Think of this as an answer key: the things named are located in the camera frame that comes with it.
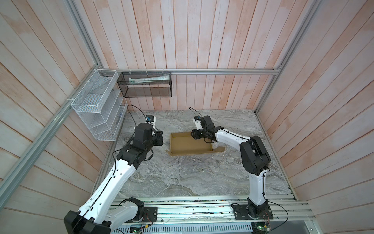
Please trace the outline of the brown cardboard box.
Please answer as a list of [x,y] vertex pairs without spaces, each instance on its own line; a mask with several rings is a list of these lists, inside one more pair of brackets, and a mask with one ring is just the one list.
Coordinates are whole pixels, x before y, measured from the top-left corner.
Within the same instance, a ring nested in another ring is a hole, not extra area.
[[223,146],[214,149],[212,144],[204,142],[203,139],[195,140],[190,132],[181,132],[170,134],[170,149],[166,152],[170,156],[189,156],[222,153],[225,149]]

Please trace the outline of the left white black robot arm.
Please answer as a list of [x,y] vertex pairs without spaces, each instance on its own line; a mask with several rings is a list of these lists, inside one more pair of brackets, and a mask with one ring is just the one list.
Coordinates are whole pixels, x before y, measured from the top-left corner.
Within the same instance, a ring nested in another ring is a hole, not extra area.
[[128,221],[143,221],[144,203],[135,198],[125,199],[114,210],[110,206],[117,194],[144,161],[148,152],[163,145],[163,132],[149,117],[137,125],[134,134],[119,151],[115,163],[92,196],[78,211],[69,211],[64,224],[69,234],[109,234]]

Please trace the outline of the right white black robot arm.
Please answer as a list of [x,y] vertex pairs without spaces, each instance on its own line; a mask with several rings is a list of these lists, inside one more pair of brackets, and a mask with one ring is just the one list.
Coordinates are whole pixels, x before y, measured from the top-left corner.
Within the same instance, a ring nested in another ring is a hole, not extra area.
[[224,143],[240,152],[242,165],[250,174],[248,205],[257,210],[265,209],[268,206],[265,173],[269,172],[271,158],[261,138],[242,136],[222,126],[215,126],[210,116],[195,116],[193,121],[196,129],[192,130],[191,136],[194,139]]

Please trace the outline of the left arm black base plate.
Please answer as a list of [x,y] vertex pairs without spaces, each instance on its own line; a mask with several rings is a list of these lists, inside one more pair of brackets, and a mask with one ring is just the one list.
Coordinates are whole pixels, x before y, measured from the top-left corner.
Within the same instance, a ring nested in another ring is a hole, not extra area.
[[138,208],[137,215],[134,220],[137,222],[151,222],[154,223],[157,221],[158,208],[156,206],[141,206]]

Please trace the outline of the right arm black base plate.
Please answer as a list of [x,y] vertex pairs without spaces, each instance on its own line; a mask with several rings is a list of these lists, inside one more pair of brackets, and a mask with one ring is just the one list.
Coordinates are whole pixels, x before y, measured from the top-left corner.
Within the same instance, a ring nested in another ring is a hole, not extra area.
[[236,220],[274,219],[268,203],[262,205],[232,203],[231,208]]

